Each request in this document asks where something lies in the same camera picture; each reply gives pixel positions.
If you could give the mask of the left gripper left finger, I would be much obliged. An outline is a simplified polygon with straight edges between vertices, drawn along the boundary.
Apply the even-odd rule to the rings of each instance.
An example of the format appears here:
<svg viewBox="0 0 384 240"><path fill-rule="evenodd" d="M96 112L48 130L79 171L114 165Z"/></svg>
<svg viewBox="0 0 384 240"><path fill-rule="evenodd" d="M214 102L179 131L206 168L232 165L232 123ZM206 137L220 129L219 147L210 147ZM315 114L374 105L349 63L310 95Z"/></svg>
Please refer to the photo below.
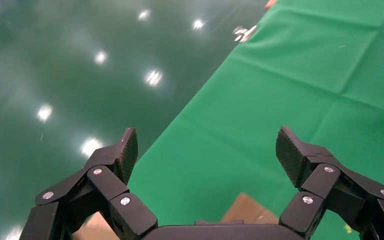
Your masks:
<svg viewBox="0 0 384 240"><path fill-rule="evenodd" d="M118 143L96 149L78 172L36 196L20 238L71 240L99 213L119 239L142 239L158 220L128 188L137 157L137 133L129 127Z"/></svg>

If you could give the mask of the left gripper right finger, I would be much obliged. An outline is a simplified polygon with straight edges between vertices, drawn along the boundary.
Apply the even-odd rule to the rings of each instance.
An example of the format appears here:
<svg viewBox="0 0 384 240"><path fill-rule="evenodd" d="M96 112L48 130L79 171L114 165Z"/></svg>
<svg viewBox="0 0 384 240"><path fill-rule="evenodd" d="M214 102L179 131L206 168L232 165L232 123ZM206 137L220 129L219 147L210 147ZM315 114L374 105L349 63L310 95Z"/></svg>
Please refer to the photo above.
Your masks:
<svg viewBox="0 0 384 240"><path fill-rule="evenodd" d="M362 240L384 240L384 184L352 171L325 147L279 129L275 153L298 190L279 224L310 239L326 211L336 213Z"/></svg>

